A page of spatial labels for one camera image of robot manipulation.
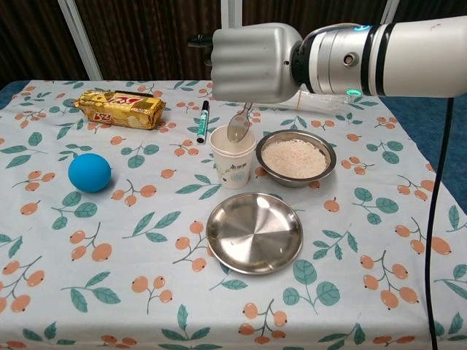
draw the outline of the stainless steel bowl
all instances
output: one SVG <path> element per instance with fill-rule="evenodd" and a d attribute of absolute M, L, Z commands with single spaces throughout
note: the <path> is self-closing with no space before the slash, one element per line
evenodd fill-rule
<path fill-rule="evenodd" d="M 265 149 L 268 145 L 274 142 L 288 141 L 292 139 L 299 139 L 313 144 L 325 156 L 327 166 L 321 174 L 306 179 L 294 179 L 293 177 L 278 174 L 276 171 L 272 170 L 264 163 L 263 149 Z M 264 136 L 258 142 L 258 145 L 256 147 L 256 158 L 273 180 L 288 187 L 307 186 L 310 182 L 322 179 L 323 177 L 329 175 L 336 166 L 336 153 L 334 152 L 333 147 L 326 140 L 312 133 L 299 130 L 279 130 Z"/>
<path fill-rule="evenodd" d="M 207 220 L 206 237 L 224 265 L 263 275 L 296 258 L 303 230 L 297 213 L 284 201 L 264 193 L 241 193 L 214 208 Z"/>

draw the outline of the uncooked rice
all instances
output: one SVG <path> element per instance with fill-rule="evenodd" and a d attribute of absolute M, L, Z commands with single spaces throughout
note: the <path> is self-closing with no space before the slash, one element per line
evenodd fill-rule
<path fill-rule="evenodd" d="M 319 149 L 299 139 L 274 142 L 262 155 L 270 169 L 294 179 L 307 179 L 326 169 L 326 158 Z"/>

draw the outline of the paper cup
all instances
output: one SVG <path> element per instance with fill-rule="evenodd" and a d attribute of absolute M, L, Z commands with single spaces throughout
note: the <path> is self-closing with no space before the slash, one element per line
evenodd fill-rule
<path fill-rule="evenodd" d="M 250 178 L 251 163 L 256 146 L 256 138 L 251 130 L 240 142 L 230 142 L 227 138 L 227 125 L 220 126 L 211 133 L 209 143 L 216 165 L 219 182 L 232 190 L 242 188 Z"/>

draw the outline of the rubber ball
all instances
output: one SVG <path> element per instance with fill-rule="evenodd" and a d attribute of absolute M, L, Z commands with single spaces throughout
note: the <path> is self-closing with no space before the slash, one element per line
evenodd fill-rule
<path fill-rule="evenodd" d="M 110 181 L 110 165 L 100 155 L 85 153 L 73 159 L 68 167 L 70 182 L 83 192 L 98 192 Z"/>

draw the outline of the dark curtain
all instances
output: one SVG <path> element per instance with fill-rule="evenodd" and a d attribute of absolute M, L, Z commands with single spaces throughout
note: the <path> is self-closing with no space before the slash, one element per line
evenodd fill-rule
<path fill-rule="evenodd" d="M 302 37 L 335 23 L 379 24 L 385 0 L 243 0 L 243 25 L 280 22 Z"/>
<path fill-rule="evenodd" d="M 75 0 L 104 79 L 210 79 L 187 38 L 220 28 L 219 0 Z"/>
<path fill-rule="evenodd" d="M 401 0 L 394 22 L 434 20 L 467 15 L 466 0 Z"/>
<path fill-rule="evenodd" d="M 0 1 L 0 88 L 15 80 L 87 79 L 57 1 Z"/>

